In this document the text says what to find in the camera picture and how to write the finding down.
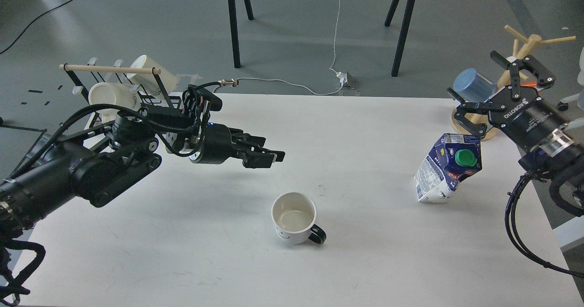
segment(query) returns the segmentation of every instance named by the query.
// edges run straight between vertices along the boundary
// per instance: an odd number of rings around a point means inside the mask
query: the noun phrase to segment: cup rack
[[[73,84],[73,94],[74,95],[82,95],[85,101],[89,104],[89,90],[86,88],[86,85],[82,83],[79,79],[75,71],[79,72],[90,72],[92,77],[95,79],[97,83],[100,82],[111,82],[110,80],[114,80],[119,82],[120,84],[130,84],[130,90],[133,92],[138,93],[140,100],[143,104],[146,105],[158,105],[166,102],[168,107],[173,108],[180,108],[181,107],[181,97],[179,96],[169,96],[162,80],[160,79],[161,70],[157,68],[122,68],[122,60],[117,60],[114,66],[97,66],[96,58],[92,58],[89,60],[87,65],[74,65],[74,64],[61,64],[59,68],[64,70],[66,74],[71,78]],[[144,89],[142,84],[134,84],[128,78],[127,74],[136,73],[136,74],[152,74],[162,95],[164,97],[164,101],[156,99],[154,96],[149,95]],[[89,122],[89,127],[92,128],[96,126],[96,124],[100,124],[102,122],[102,117],[99,113],[95,112],[92,116],[91,121]]]

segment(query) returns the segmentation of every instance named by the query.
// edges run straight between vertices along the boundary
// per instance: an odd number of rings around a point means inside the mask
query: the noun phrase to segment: robotiq logo
[[[527,104],[529,104],[529,102],[526,99],[521,100],[521,104],[519,104],[516,107],[514,107],[513,109],[511,109],[511,111],[509,111],[509,113],[505,114],[503,116],[503,118],[505,118],[505,119],[509,118],[509,116],[512,116],[513,114],[515,114],[517,111],[522,109]]]

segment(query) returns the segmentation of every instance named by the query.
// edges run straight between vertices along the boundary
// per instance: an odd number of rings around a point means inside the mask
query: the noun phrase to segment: white cup
[[[131,68],[157,68],[157,69],[161,70],[161,74],[159,74],[160,80],[162,81],[162,84],[164,85],[164,89],[166,89],[167,93],[170,93],[175,88],[177,88],[178,78],[174,74],[172,74],[168,70],[166,70],[166,68],[163,68],[158,63],[156,63],[154,60],[152,60],[152,58],[150,58],[146,55],[142,55],[142,56],[138,57],[132,63],[132,65],[130,65],[130,67]],[[158,86],[158,83],[156,82],[156,79],[154,78],[154,74],[151,74],[151,73],[149,73],[149,74],[130,73],[127,75],[127,78],[133,84],[142,85],[144,87],[144,90],[148,94],[156,97],[157,99],[160,99],[161,101],[164,100],[164,95],[162,95],[162,91],[160,90],[160,87]]]
[[[308,239],[319,245],[327,234],[314,222],[317,207],[314,201],[302,193],[290,192],[280,195],[271,206],[271,219],[280,239],[300,244]]]
[[[140,96],[130,91],[130,87],[117,83],[96,83],[89,91],[89,103],[114,104],[137,111],[140,108]],[[101,109],[99,114],[115,115],[118,110]]]

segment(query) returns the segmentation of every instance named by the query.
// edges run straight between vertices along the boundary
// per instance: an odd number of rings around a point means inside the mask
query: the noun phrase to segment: table surface
[[[23,305],[583,305],[571,276],[507,238],[506,193],[523,172],[503,135],[448,203],[417,202],[413,175],[452,132],[451,100],[219,96],[211,120],[265,136],[284,162],[200,165],[159,149],[162,166],[106,207],[75,198],[37,224],[47,256]],[[288,191],[313,198],[324,245],[278,238],[271,204]],[[517,209],[527,246],[566,267],[531,185]]]

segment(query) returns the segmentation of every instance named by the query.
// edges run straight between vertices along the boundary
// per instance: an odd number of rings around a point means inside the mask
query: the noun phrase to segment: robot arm
[[[20,294],[30,292],[23,282],[44,257],[42,245],[15,240],[22,231],[75,196],[94,207],[110,203],[126,189],[156,170],[162,157],[154,153],[159,136],[169,153],[189,157],[194,163],[220,164],[229,157],[242,159],[246,168],[269,168],[283,161],[283,151],[265,149],[265,138],[209,122],[210,111],[222,102],[201,86],[190,85],[182,109],[144,105],[139,112],[109,104],[90,105],[69,118],[57,132],[45,135],[27,155],[28,161],[0,184],[0,273],[8,281],[0,286],[5,305],[17,305]],[[76,120],[98,109],[120,110],[114,121],[64,136]],[[98,135],[92,147],[83,143]],[[16,278],[8,269],[6,249],[27,249],[37,257]],[[4,300],[15,295],[13,303]]]
[[[531,55],[513,62],[508,62],[495,51],[490,56],[497,64],[509,70],[511,85],[503,87],[482,103],[465,101],[449,88],[448,92],[461,103],[456,108],[454,118],[469,133],[482,138],[486,135],[486,124],[473,124],[465,118],[465,114],[487,115],[493,127],[500,129],[526,153],[519,160],[526,174],[521,176],[509,193],[505,209],[505,229],[515,248],[543,267],[584,278],[584,273],[563,269],[532,253],[519,238],[515,222],[517,202],[531,180],[551,181],[549,195],[556,205],[575,216],[584,215],[584,146],[563,132],[569,122],[568,118],[546,103],[536,88],[520,85],[519,71],[528,70],[534,74],[537,88],[540,89],[550,88],[555,77]],[[572,186],[575,205],[563,199],[559,193],[559,188],[566,183]]]

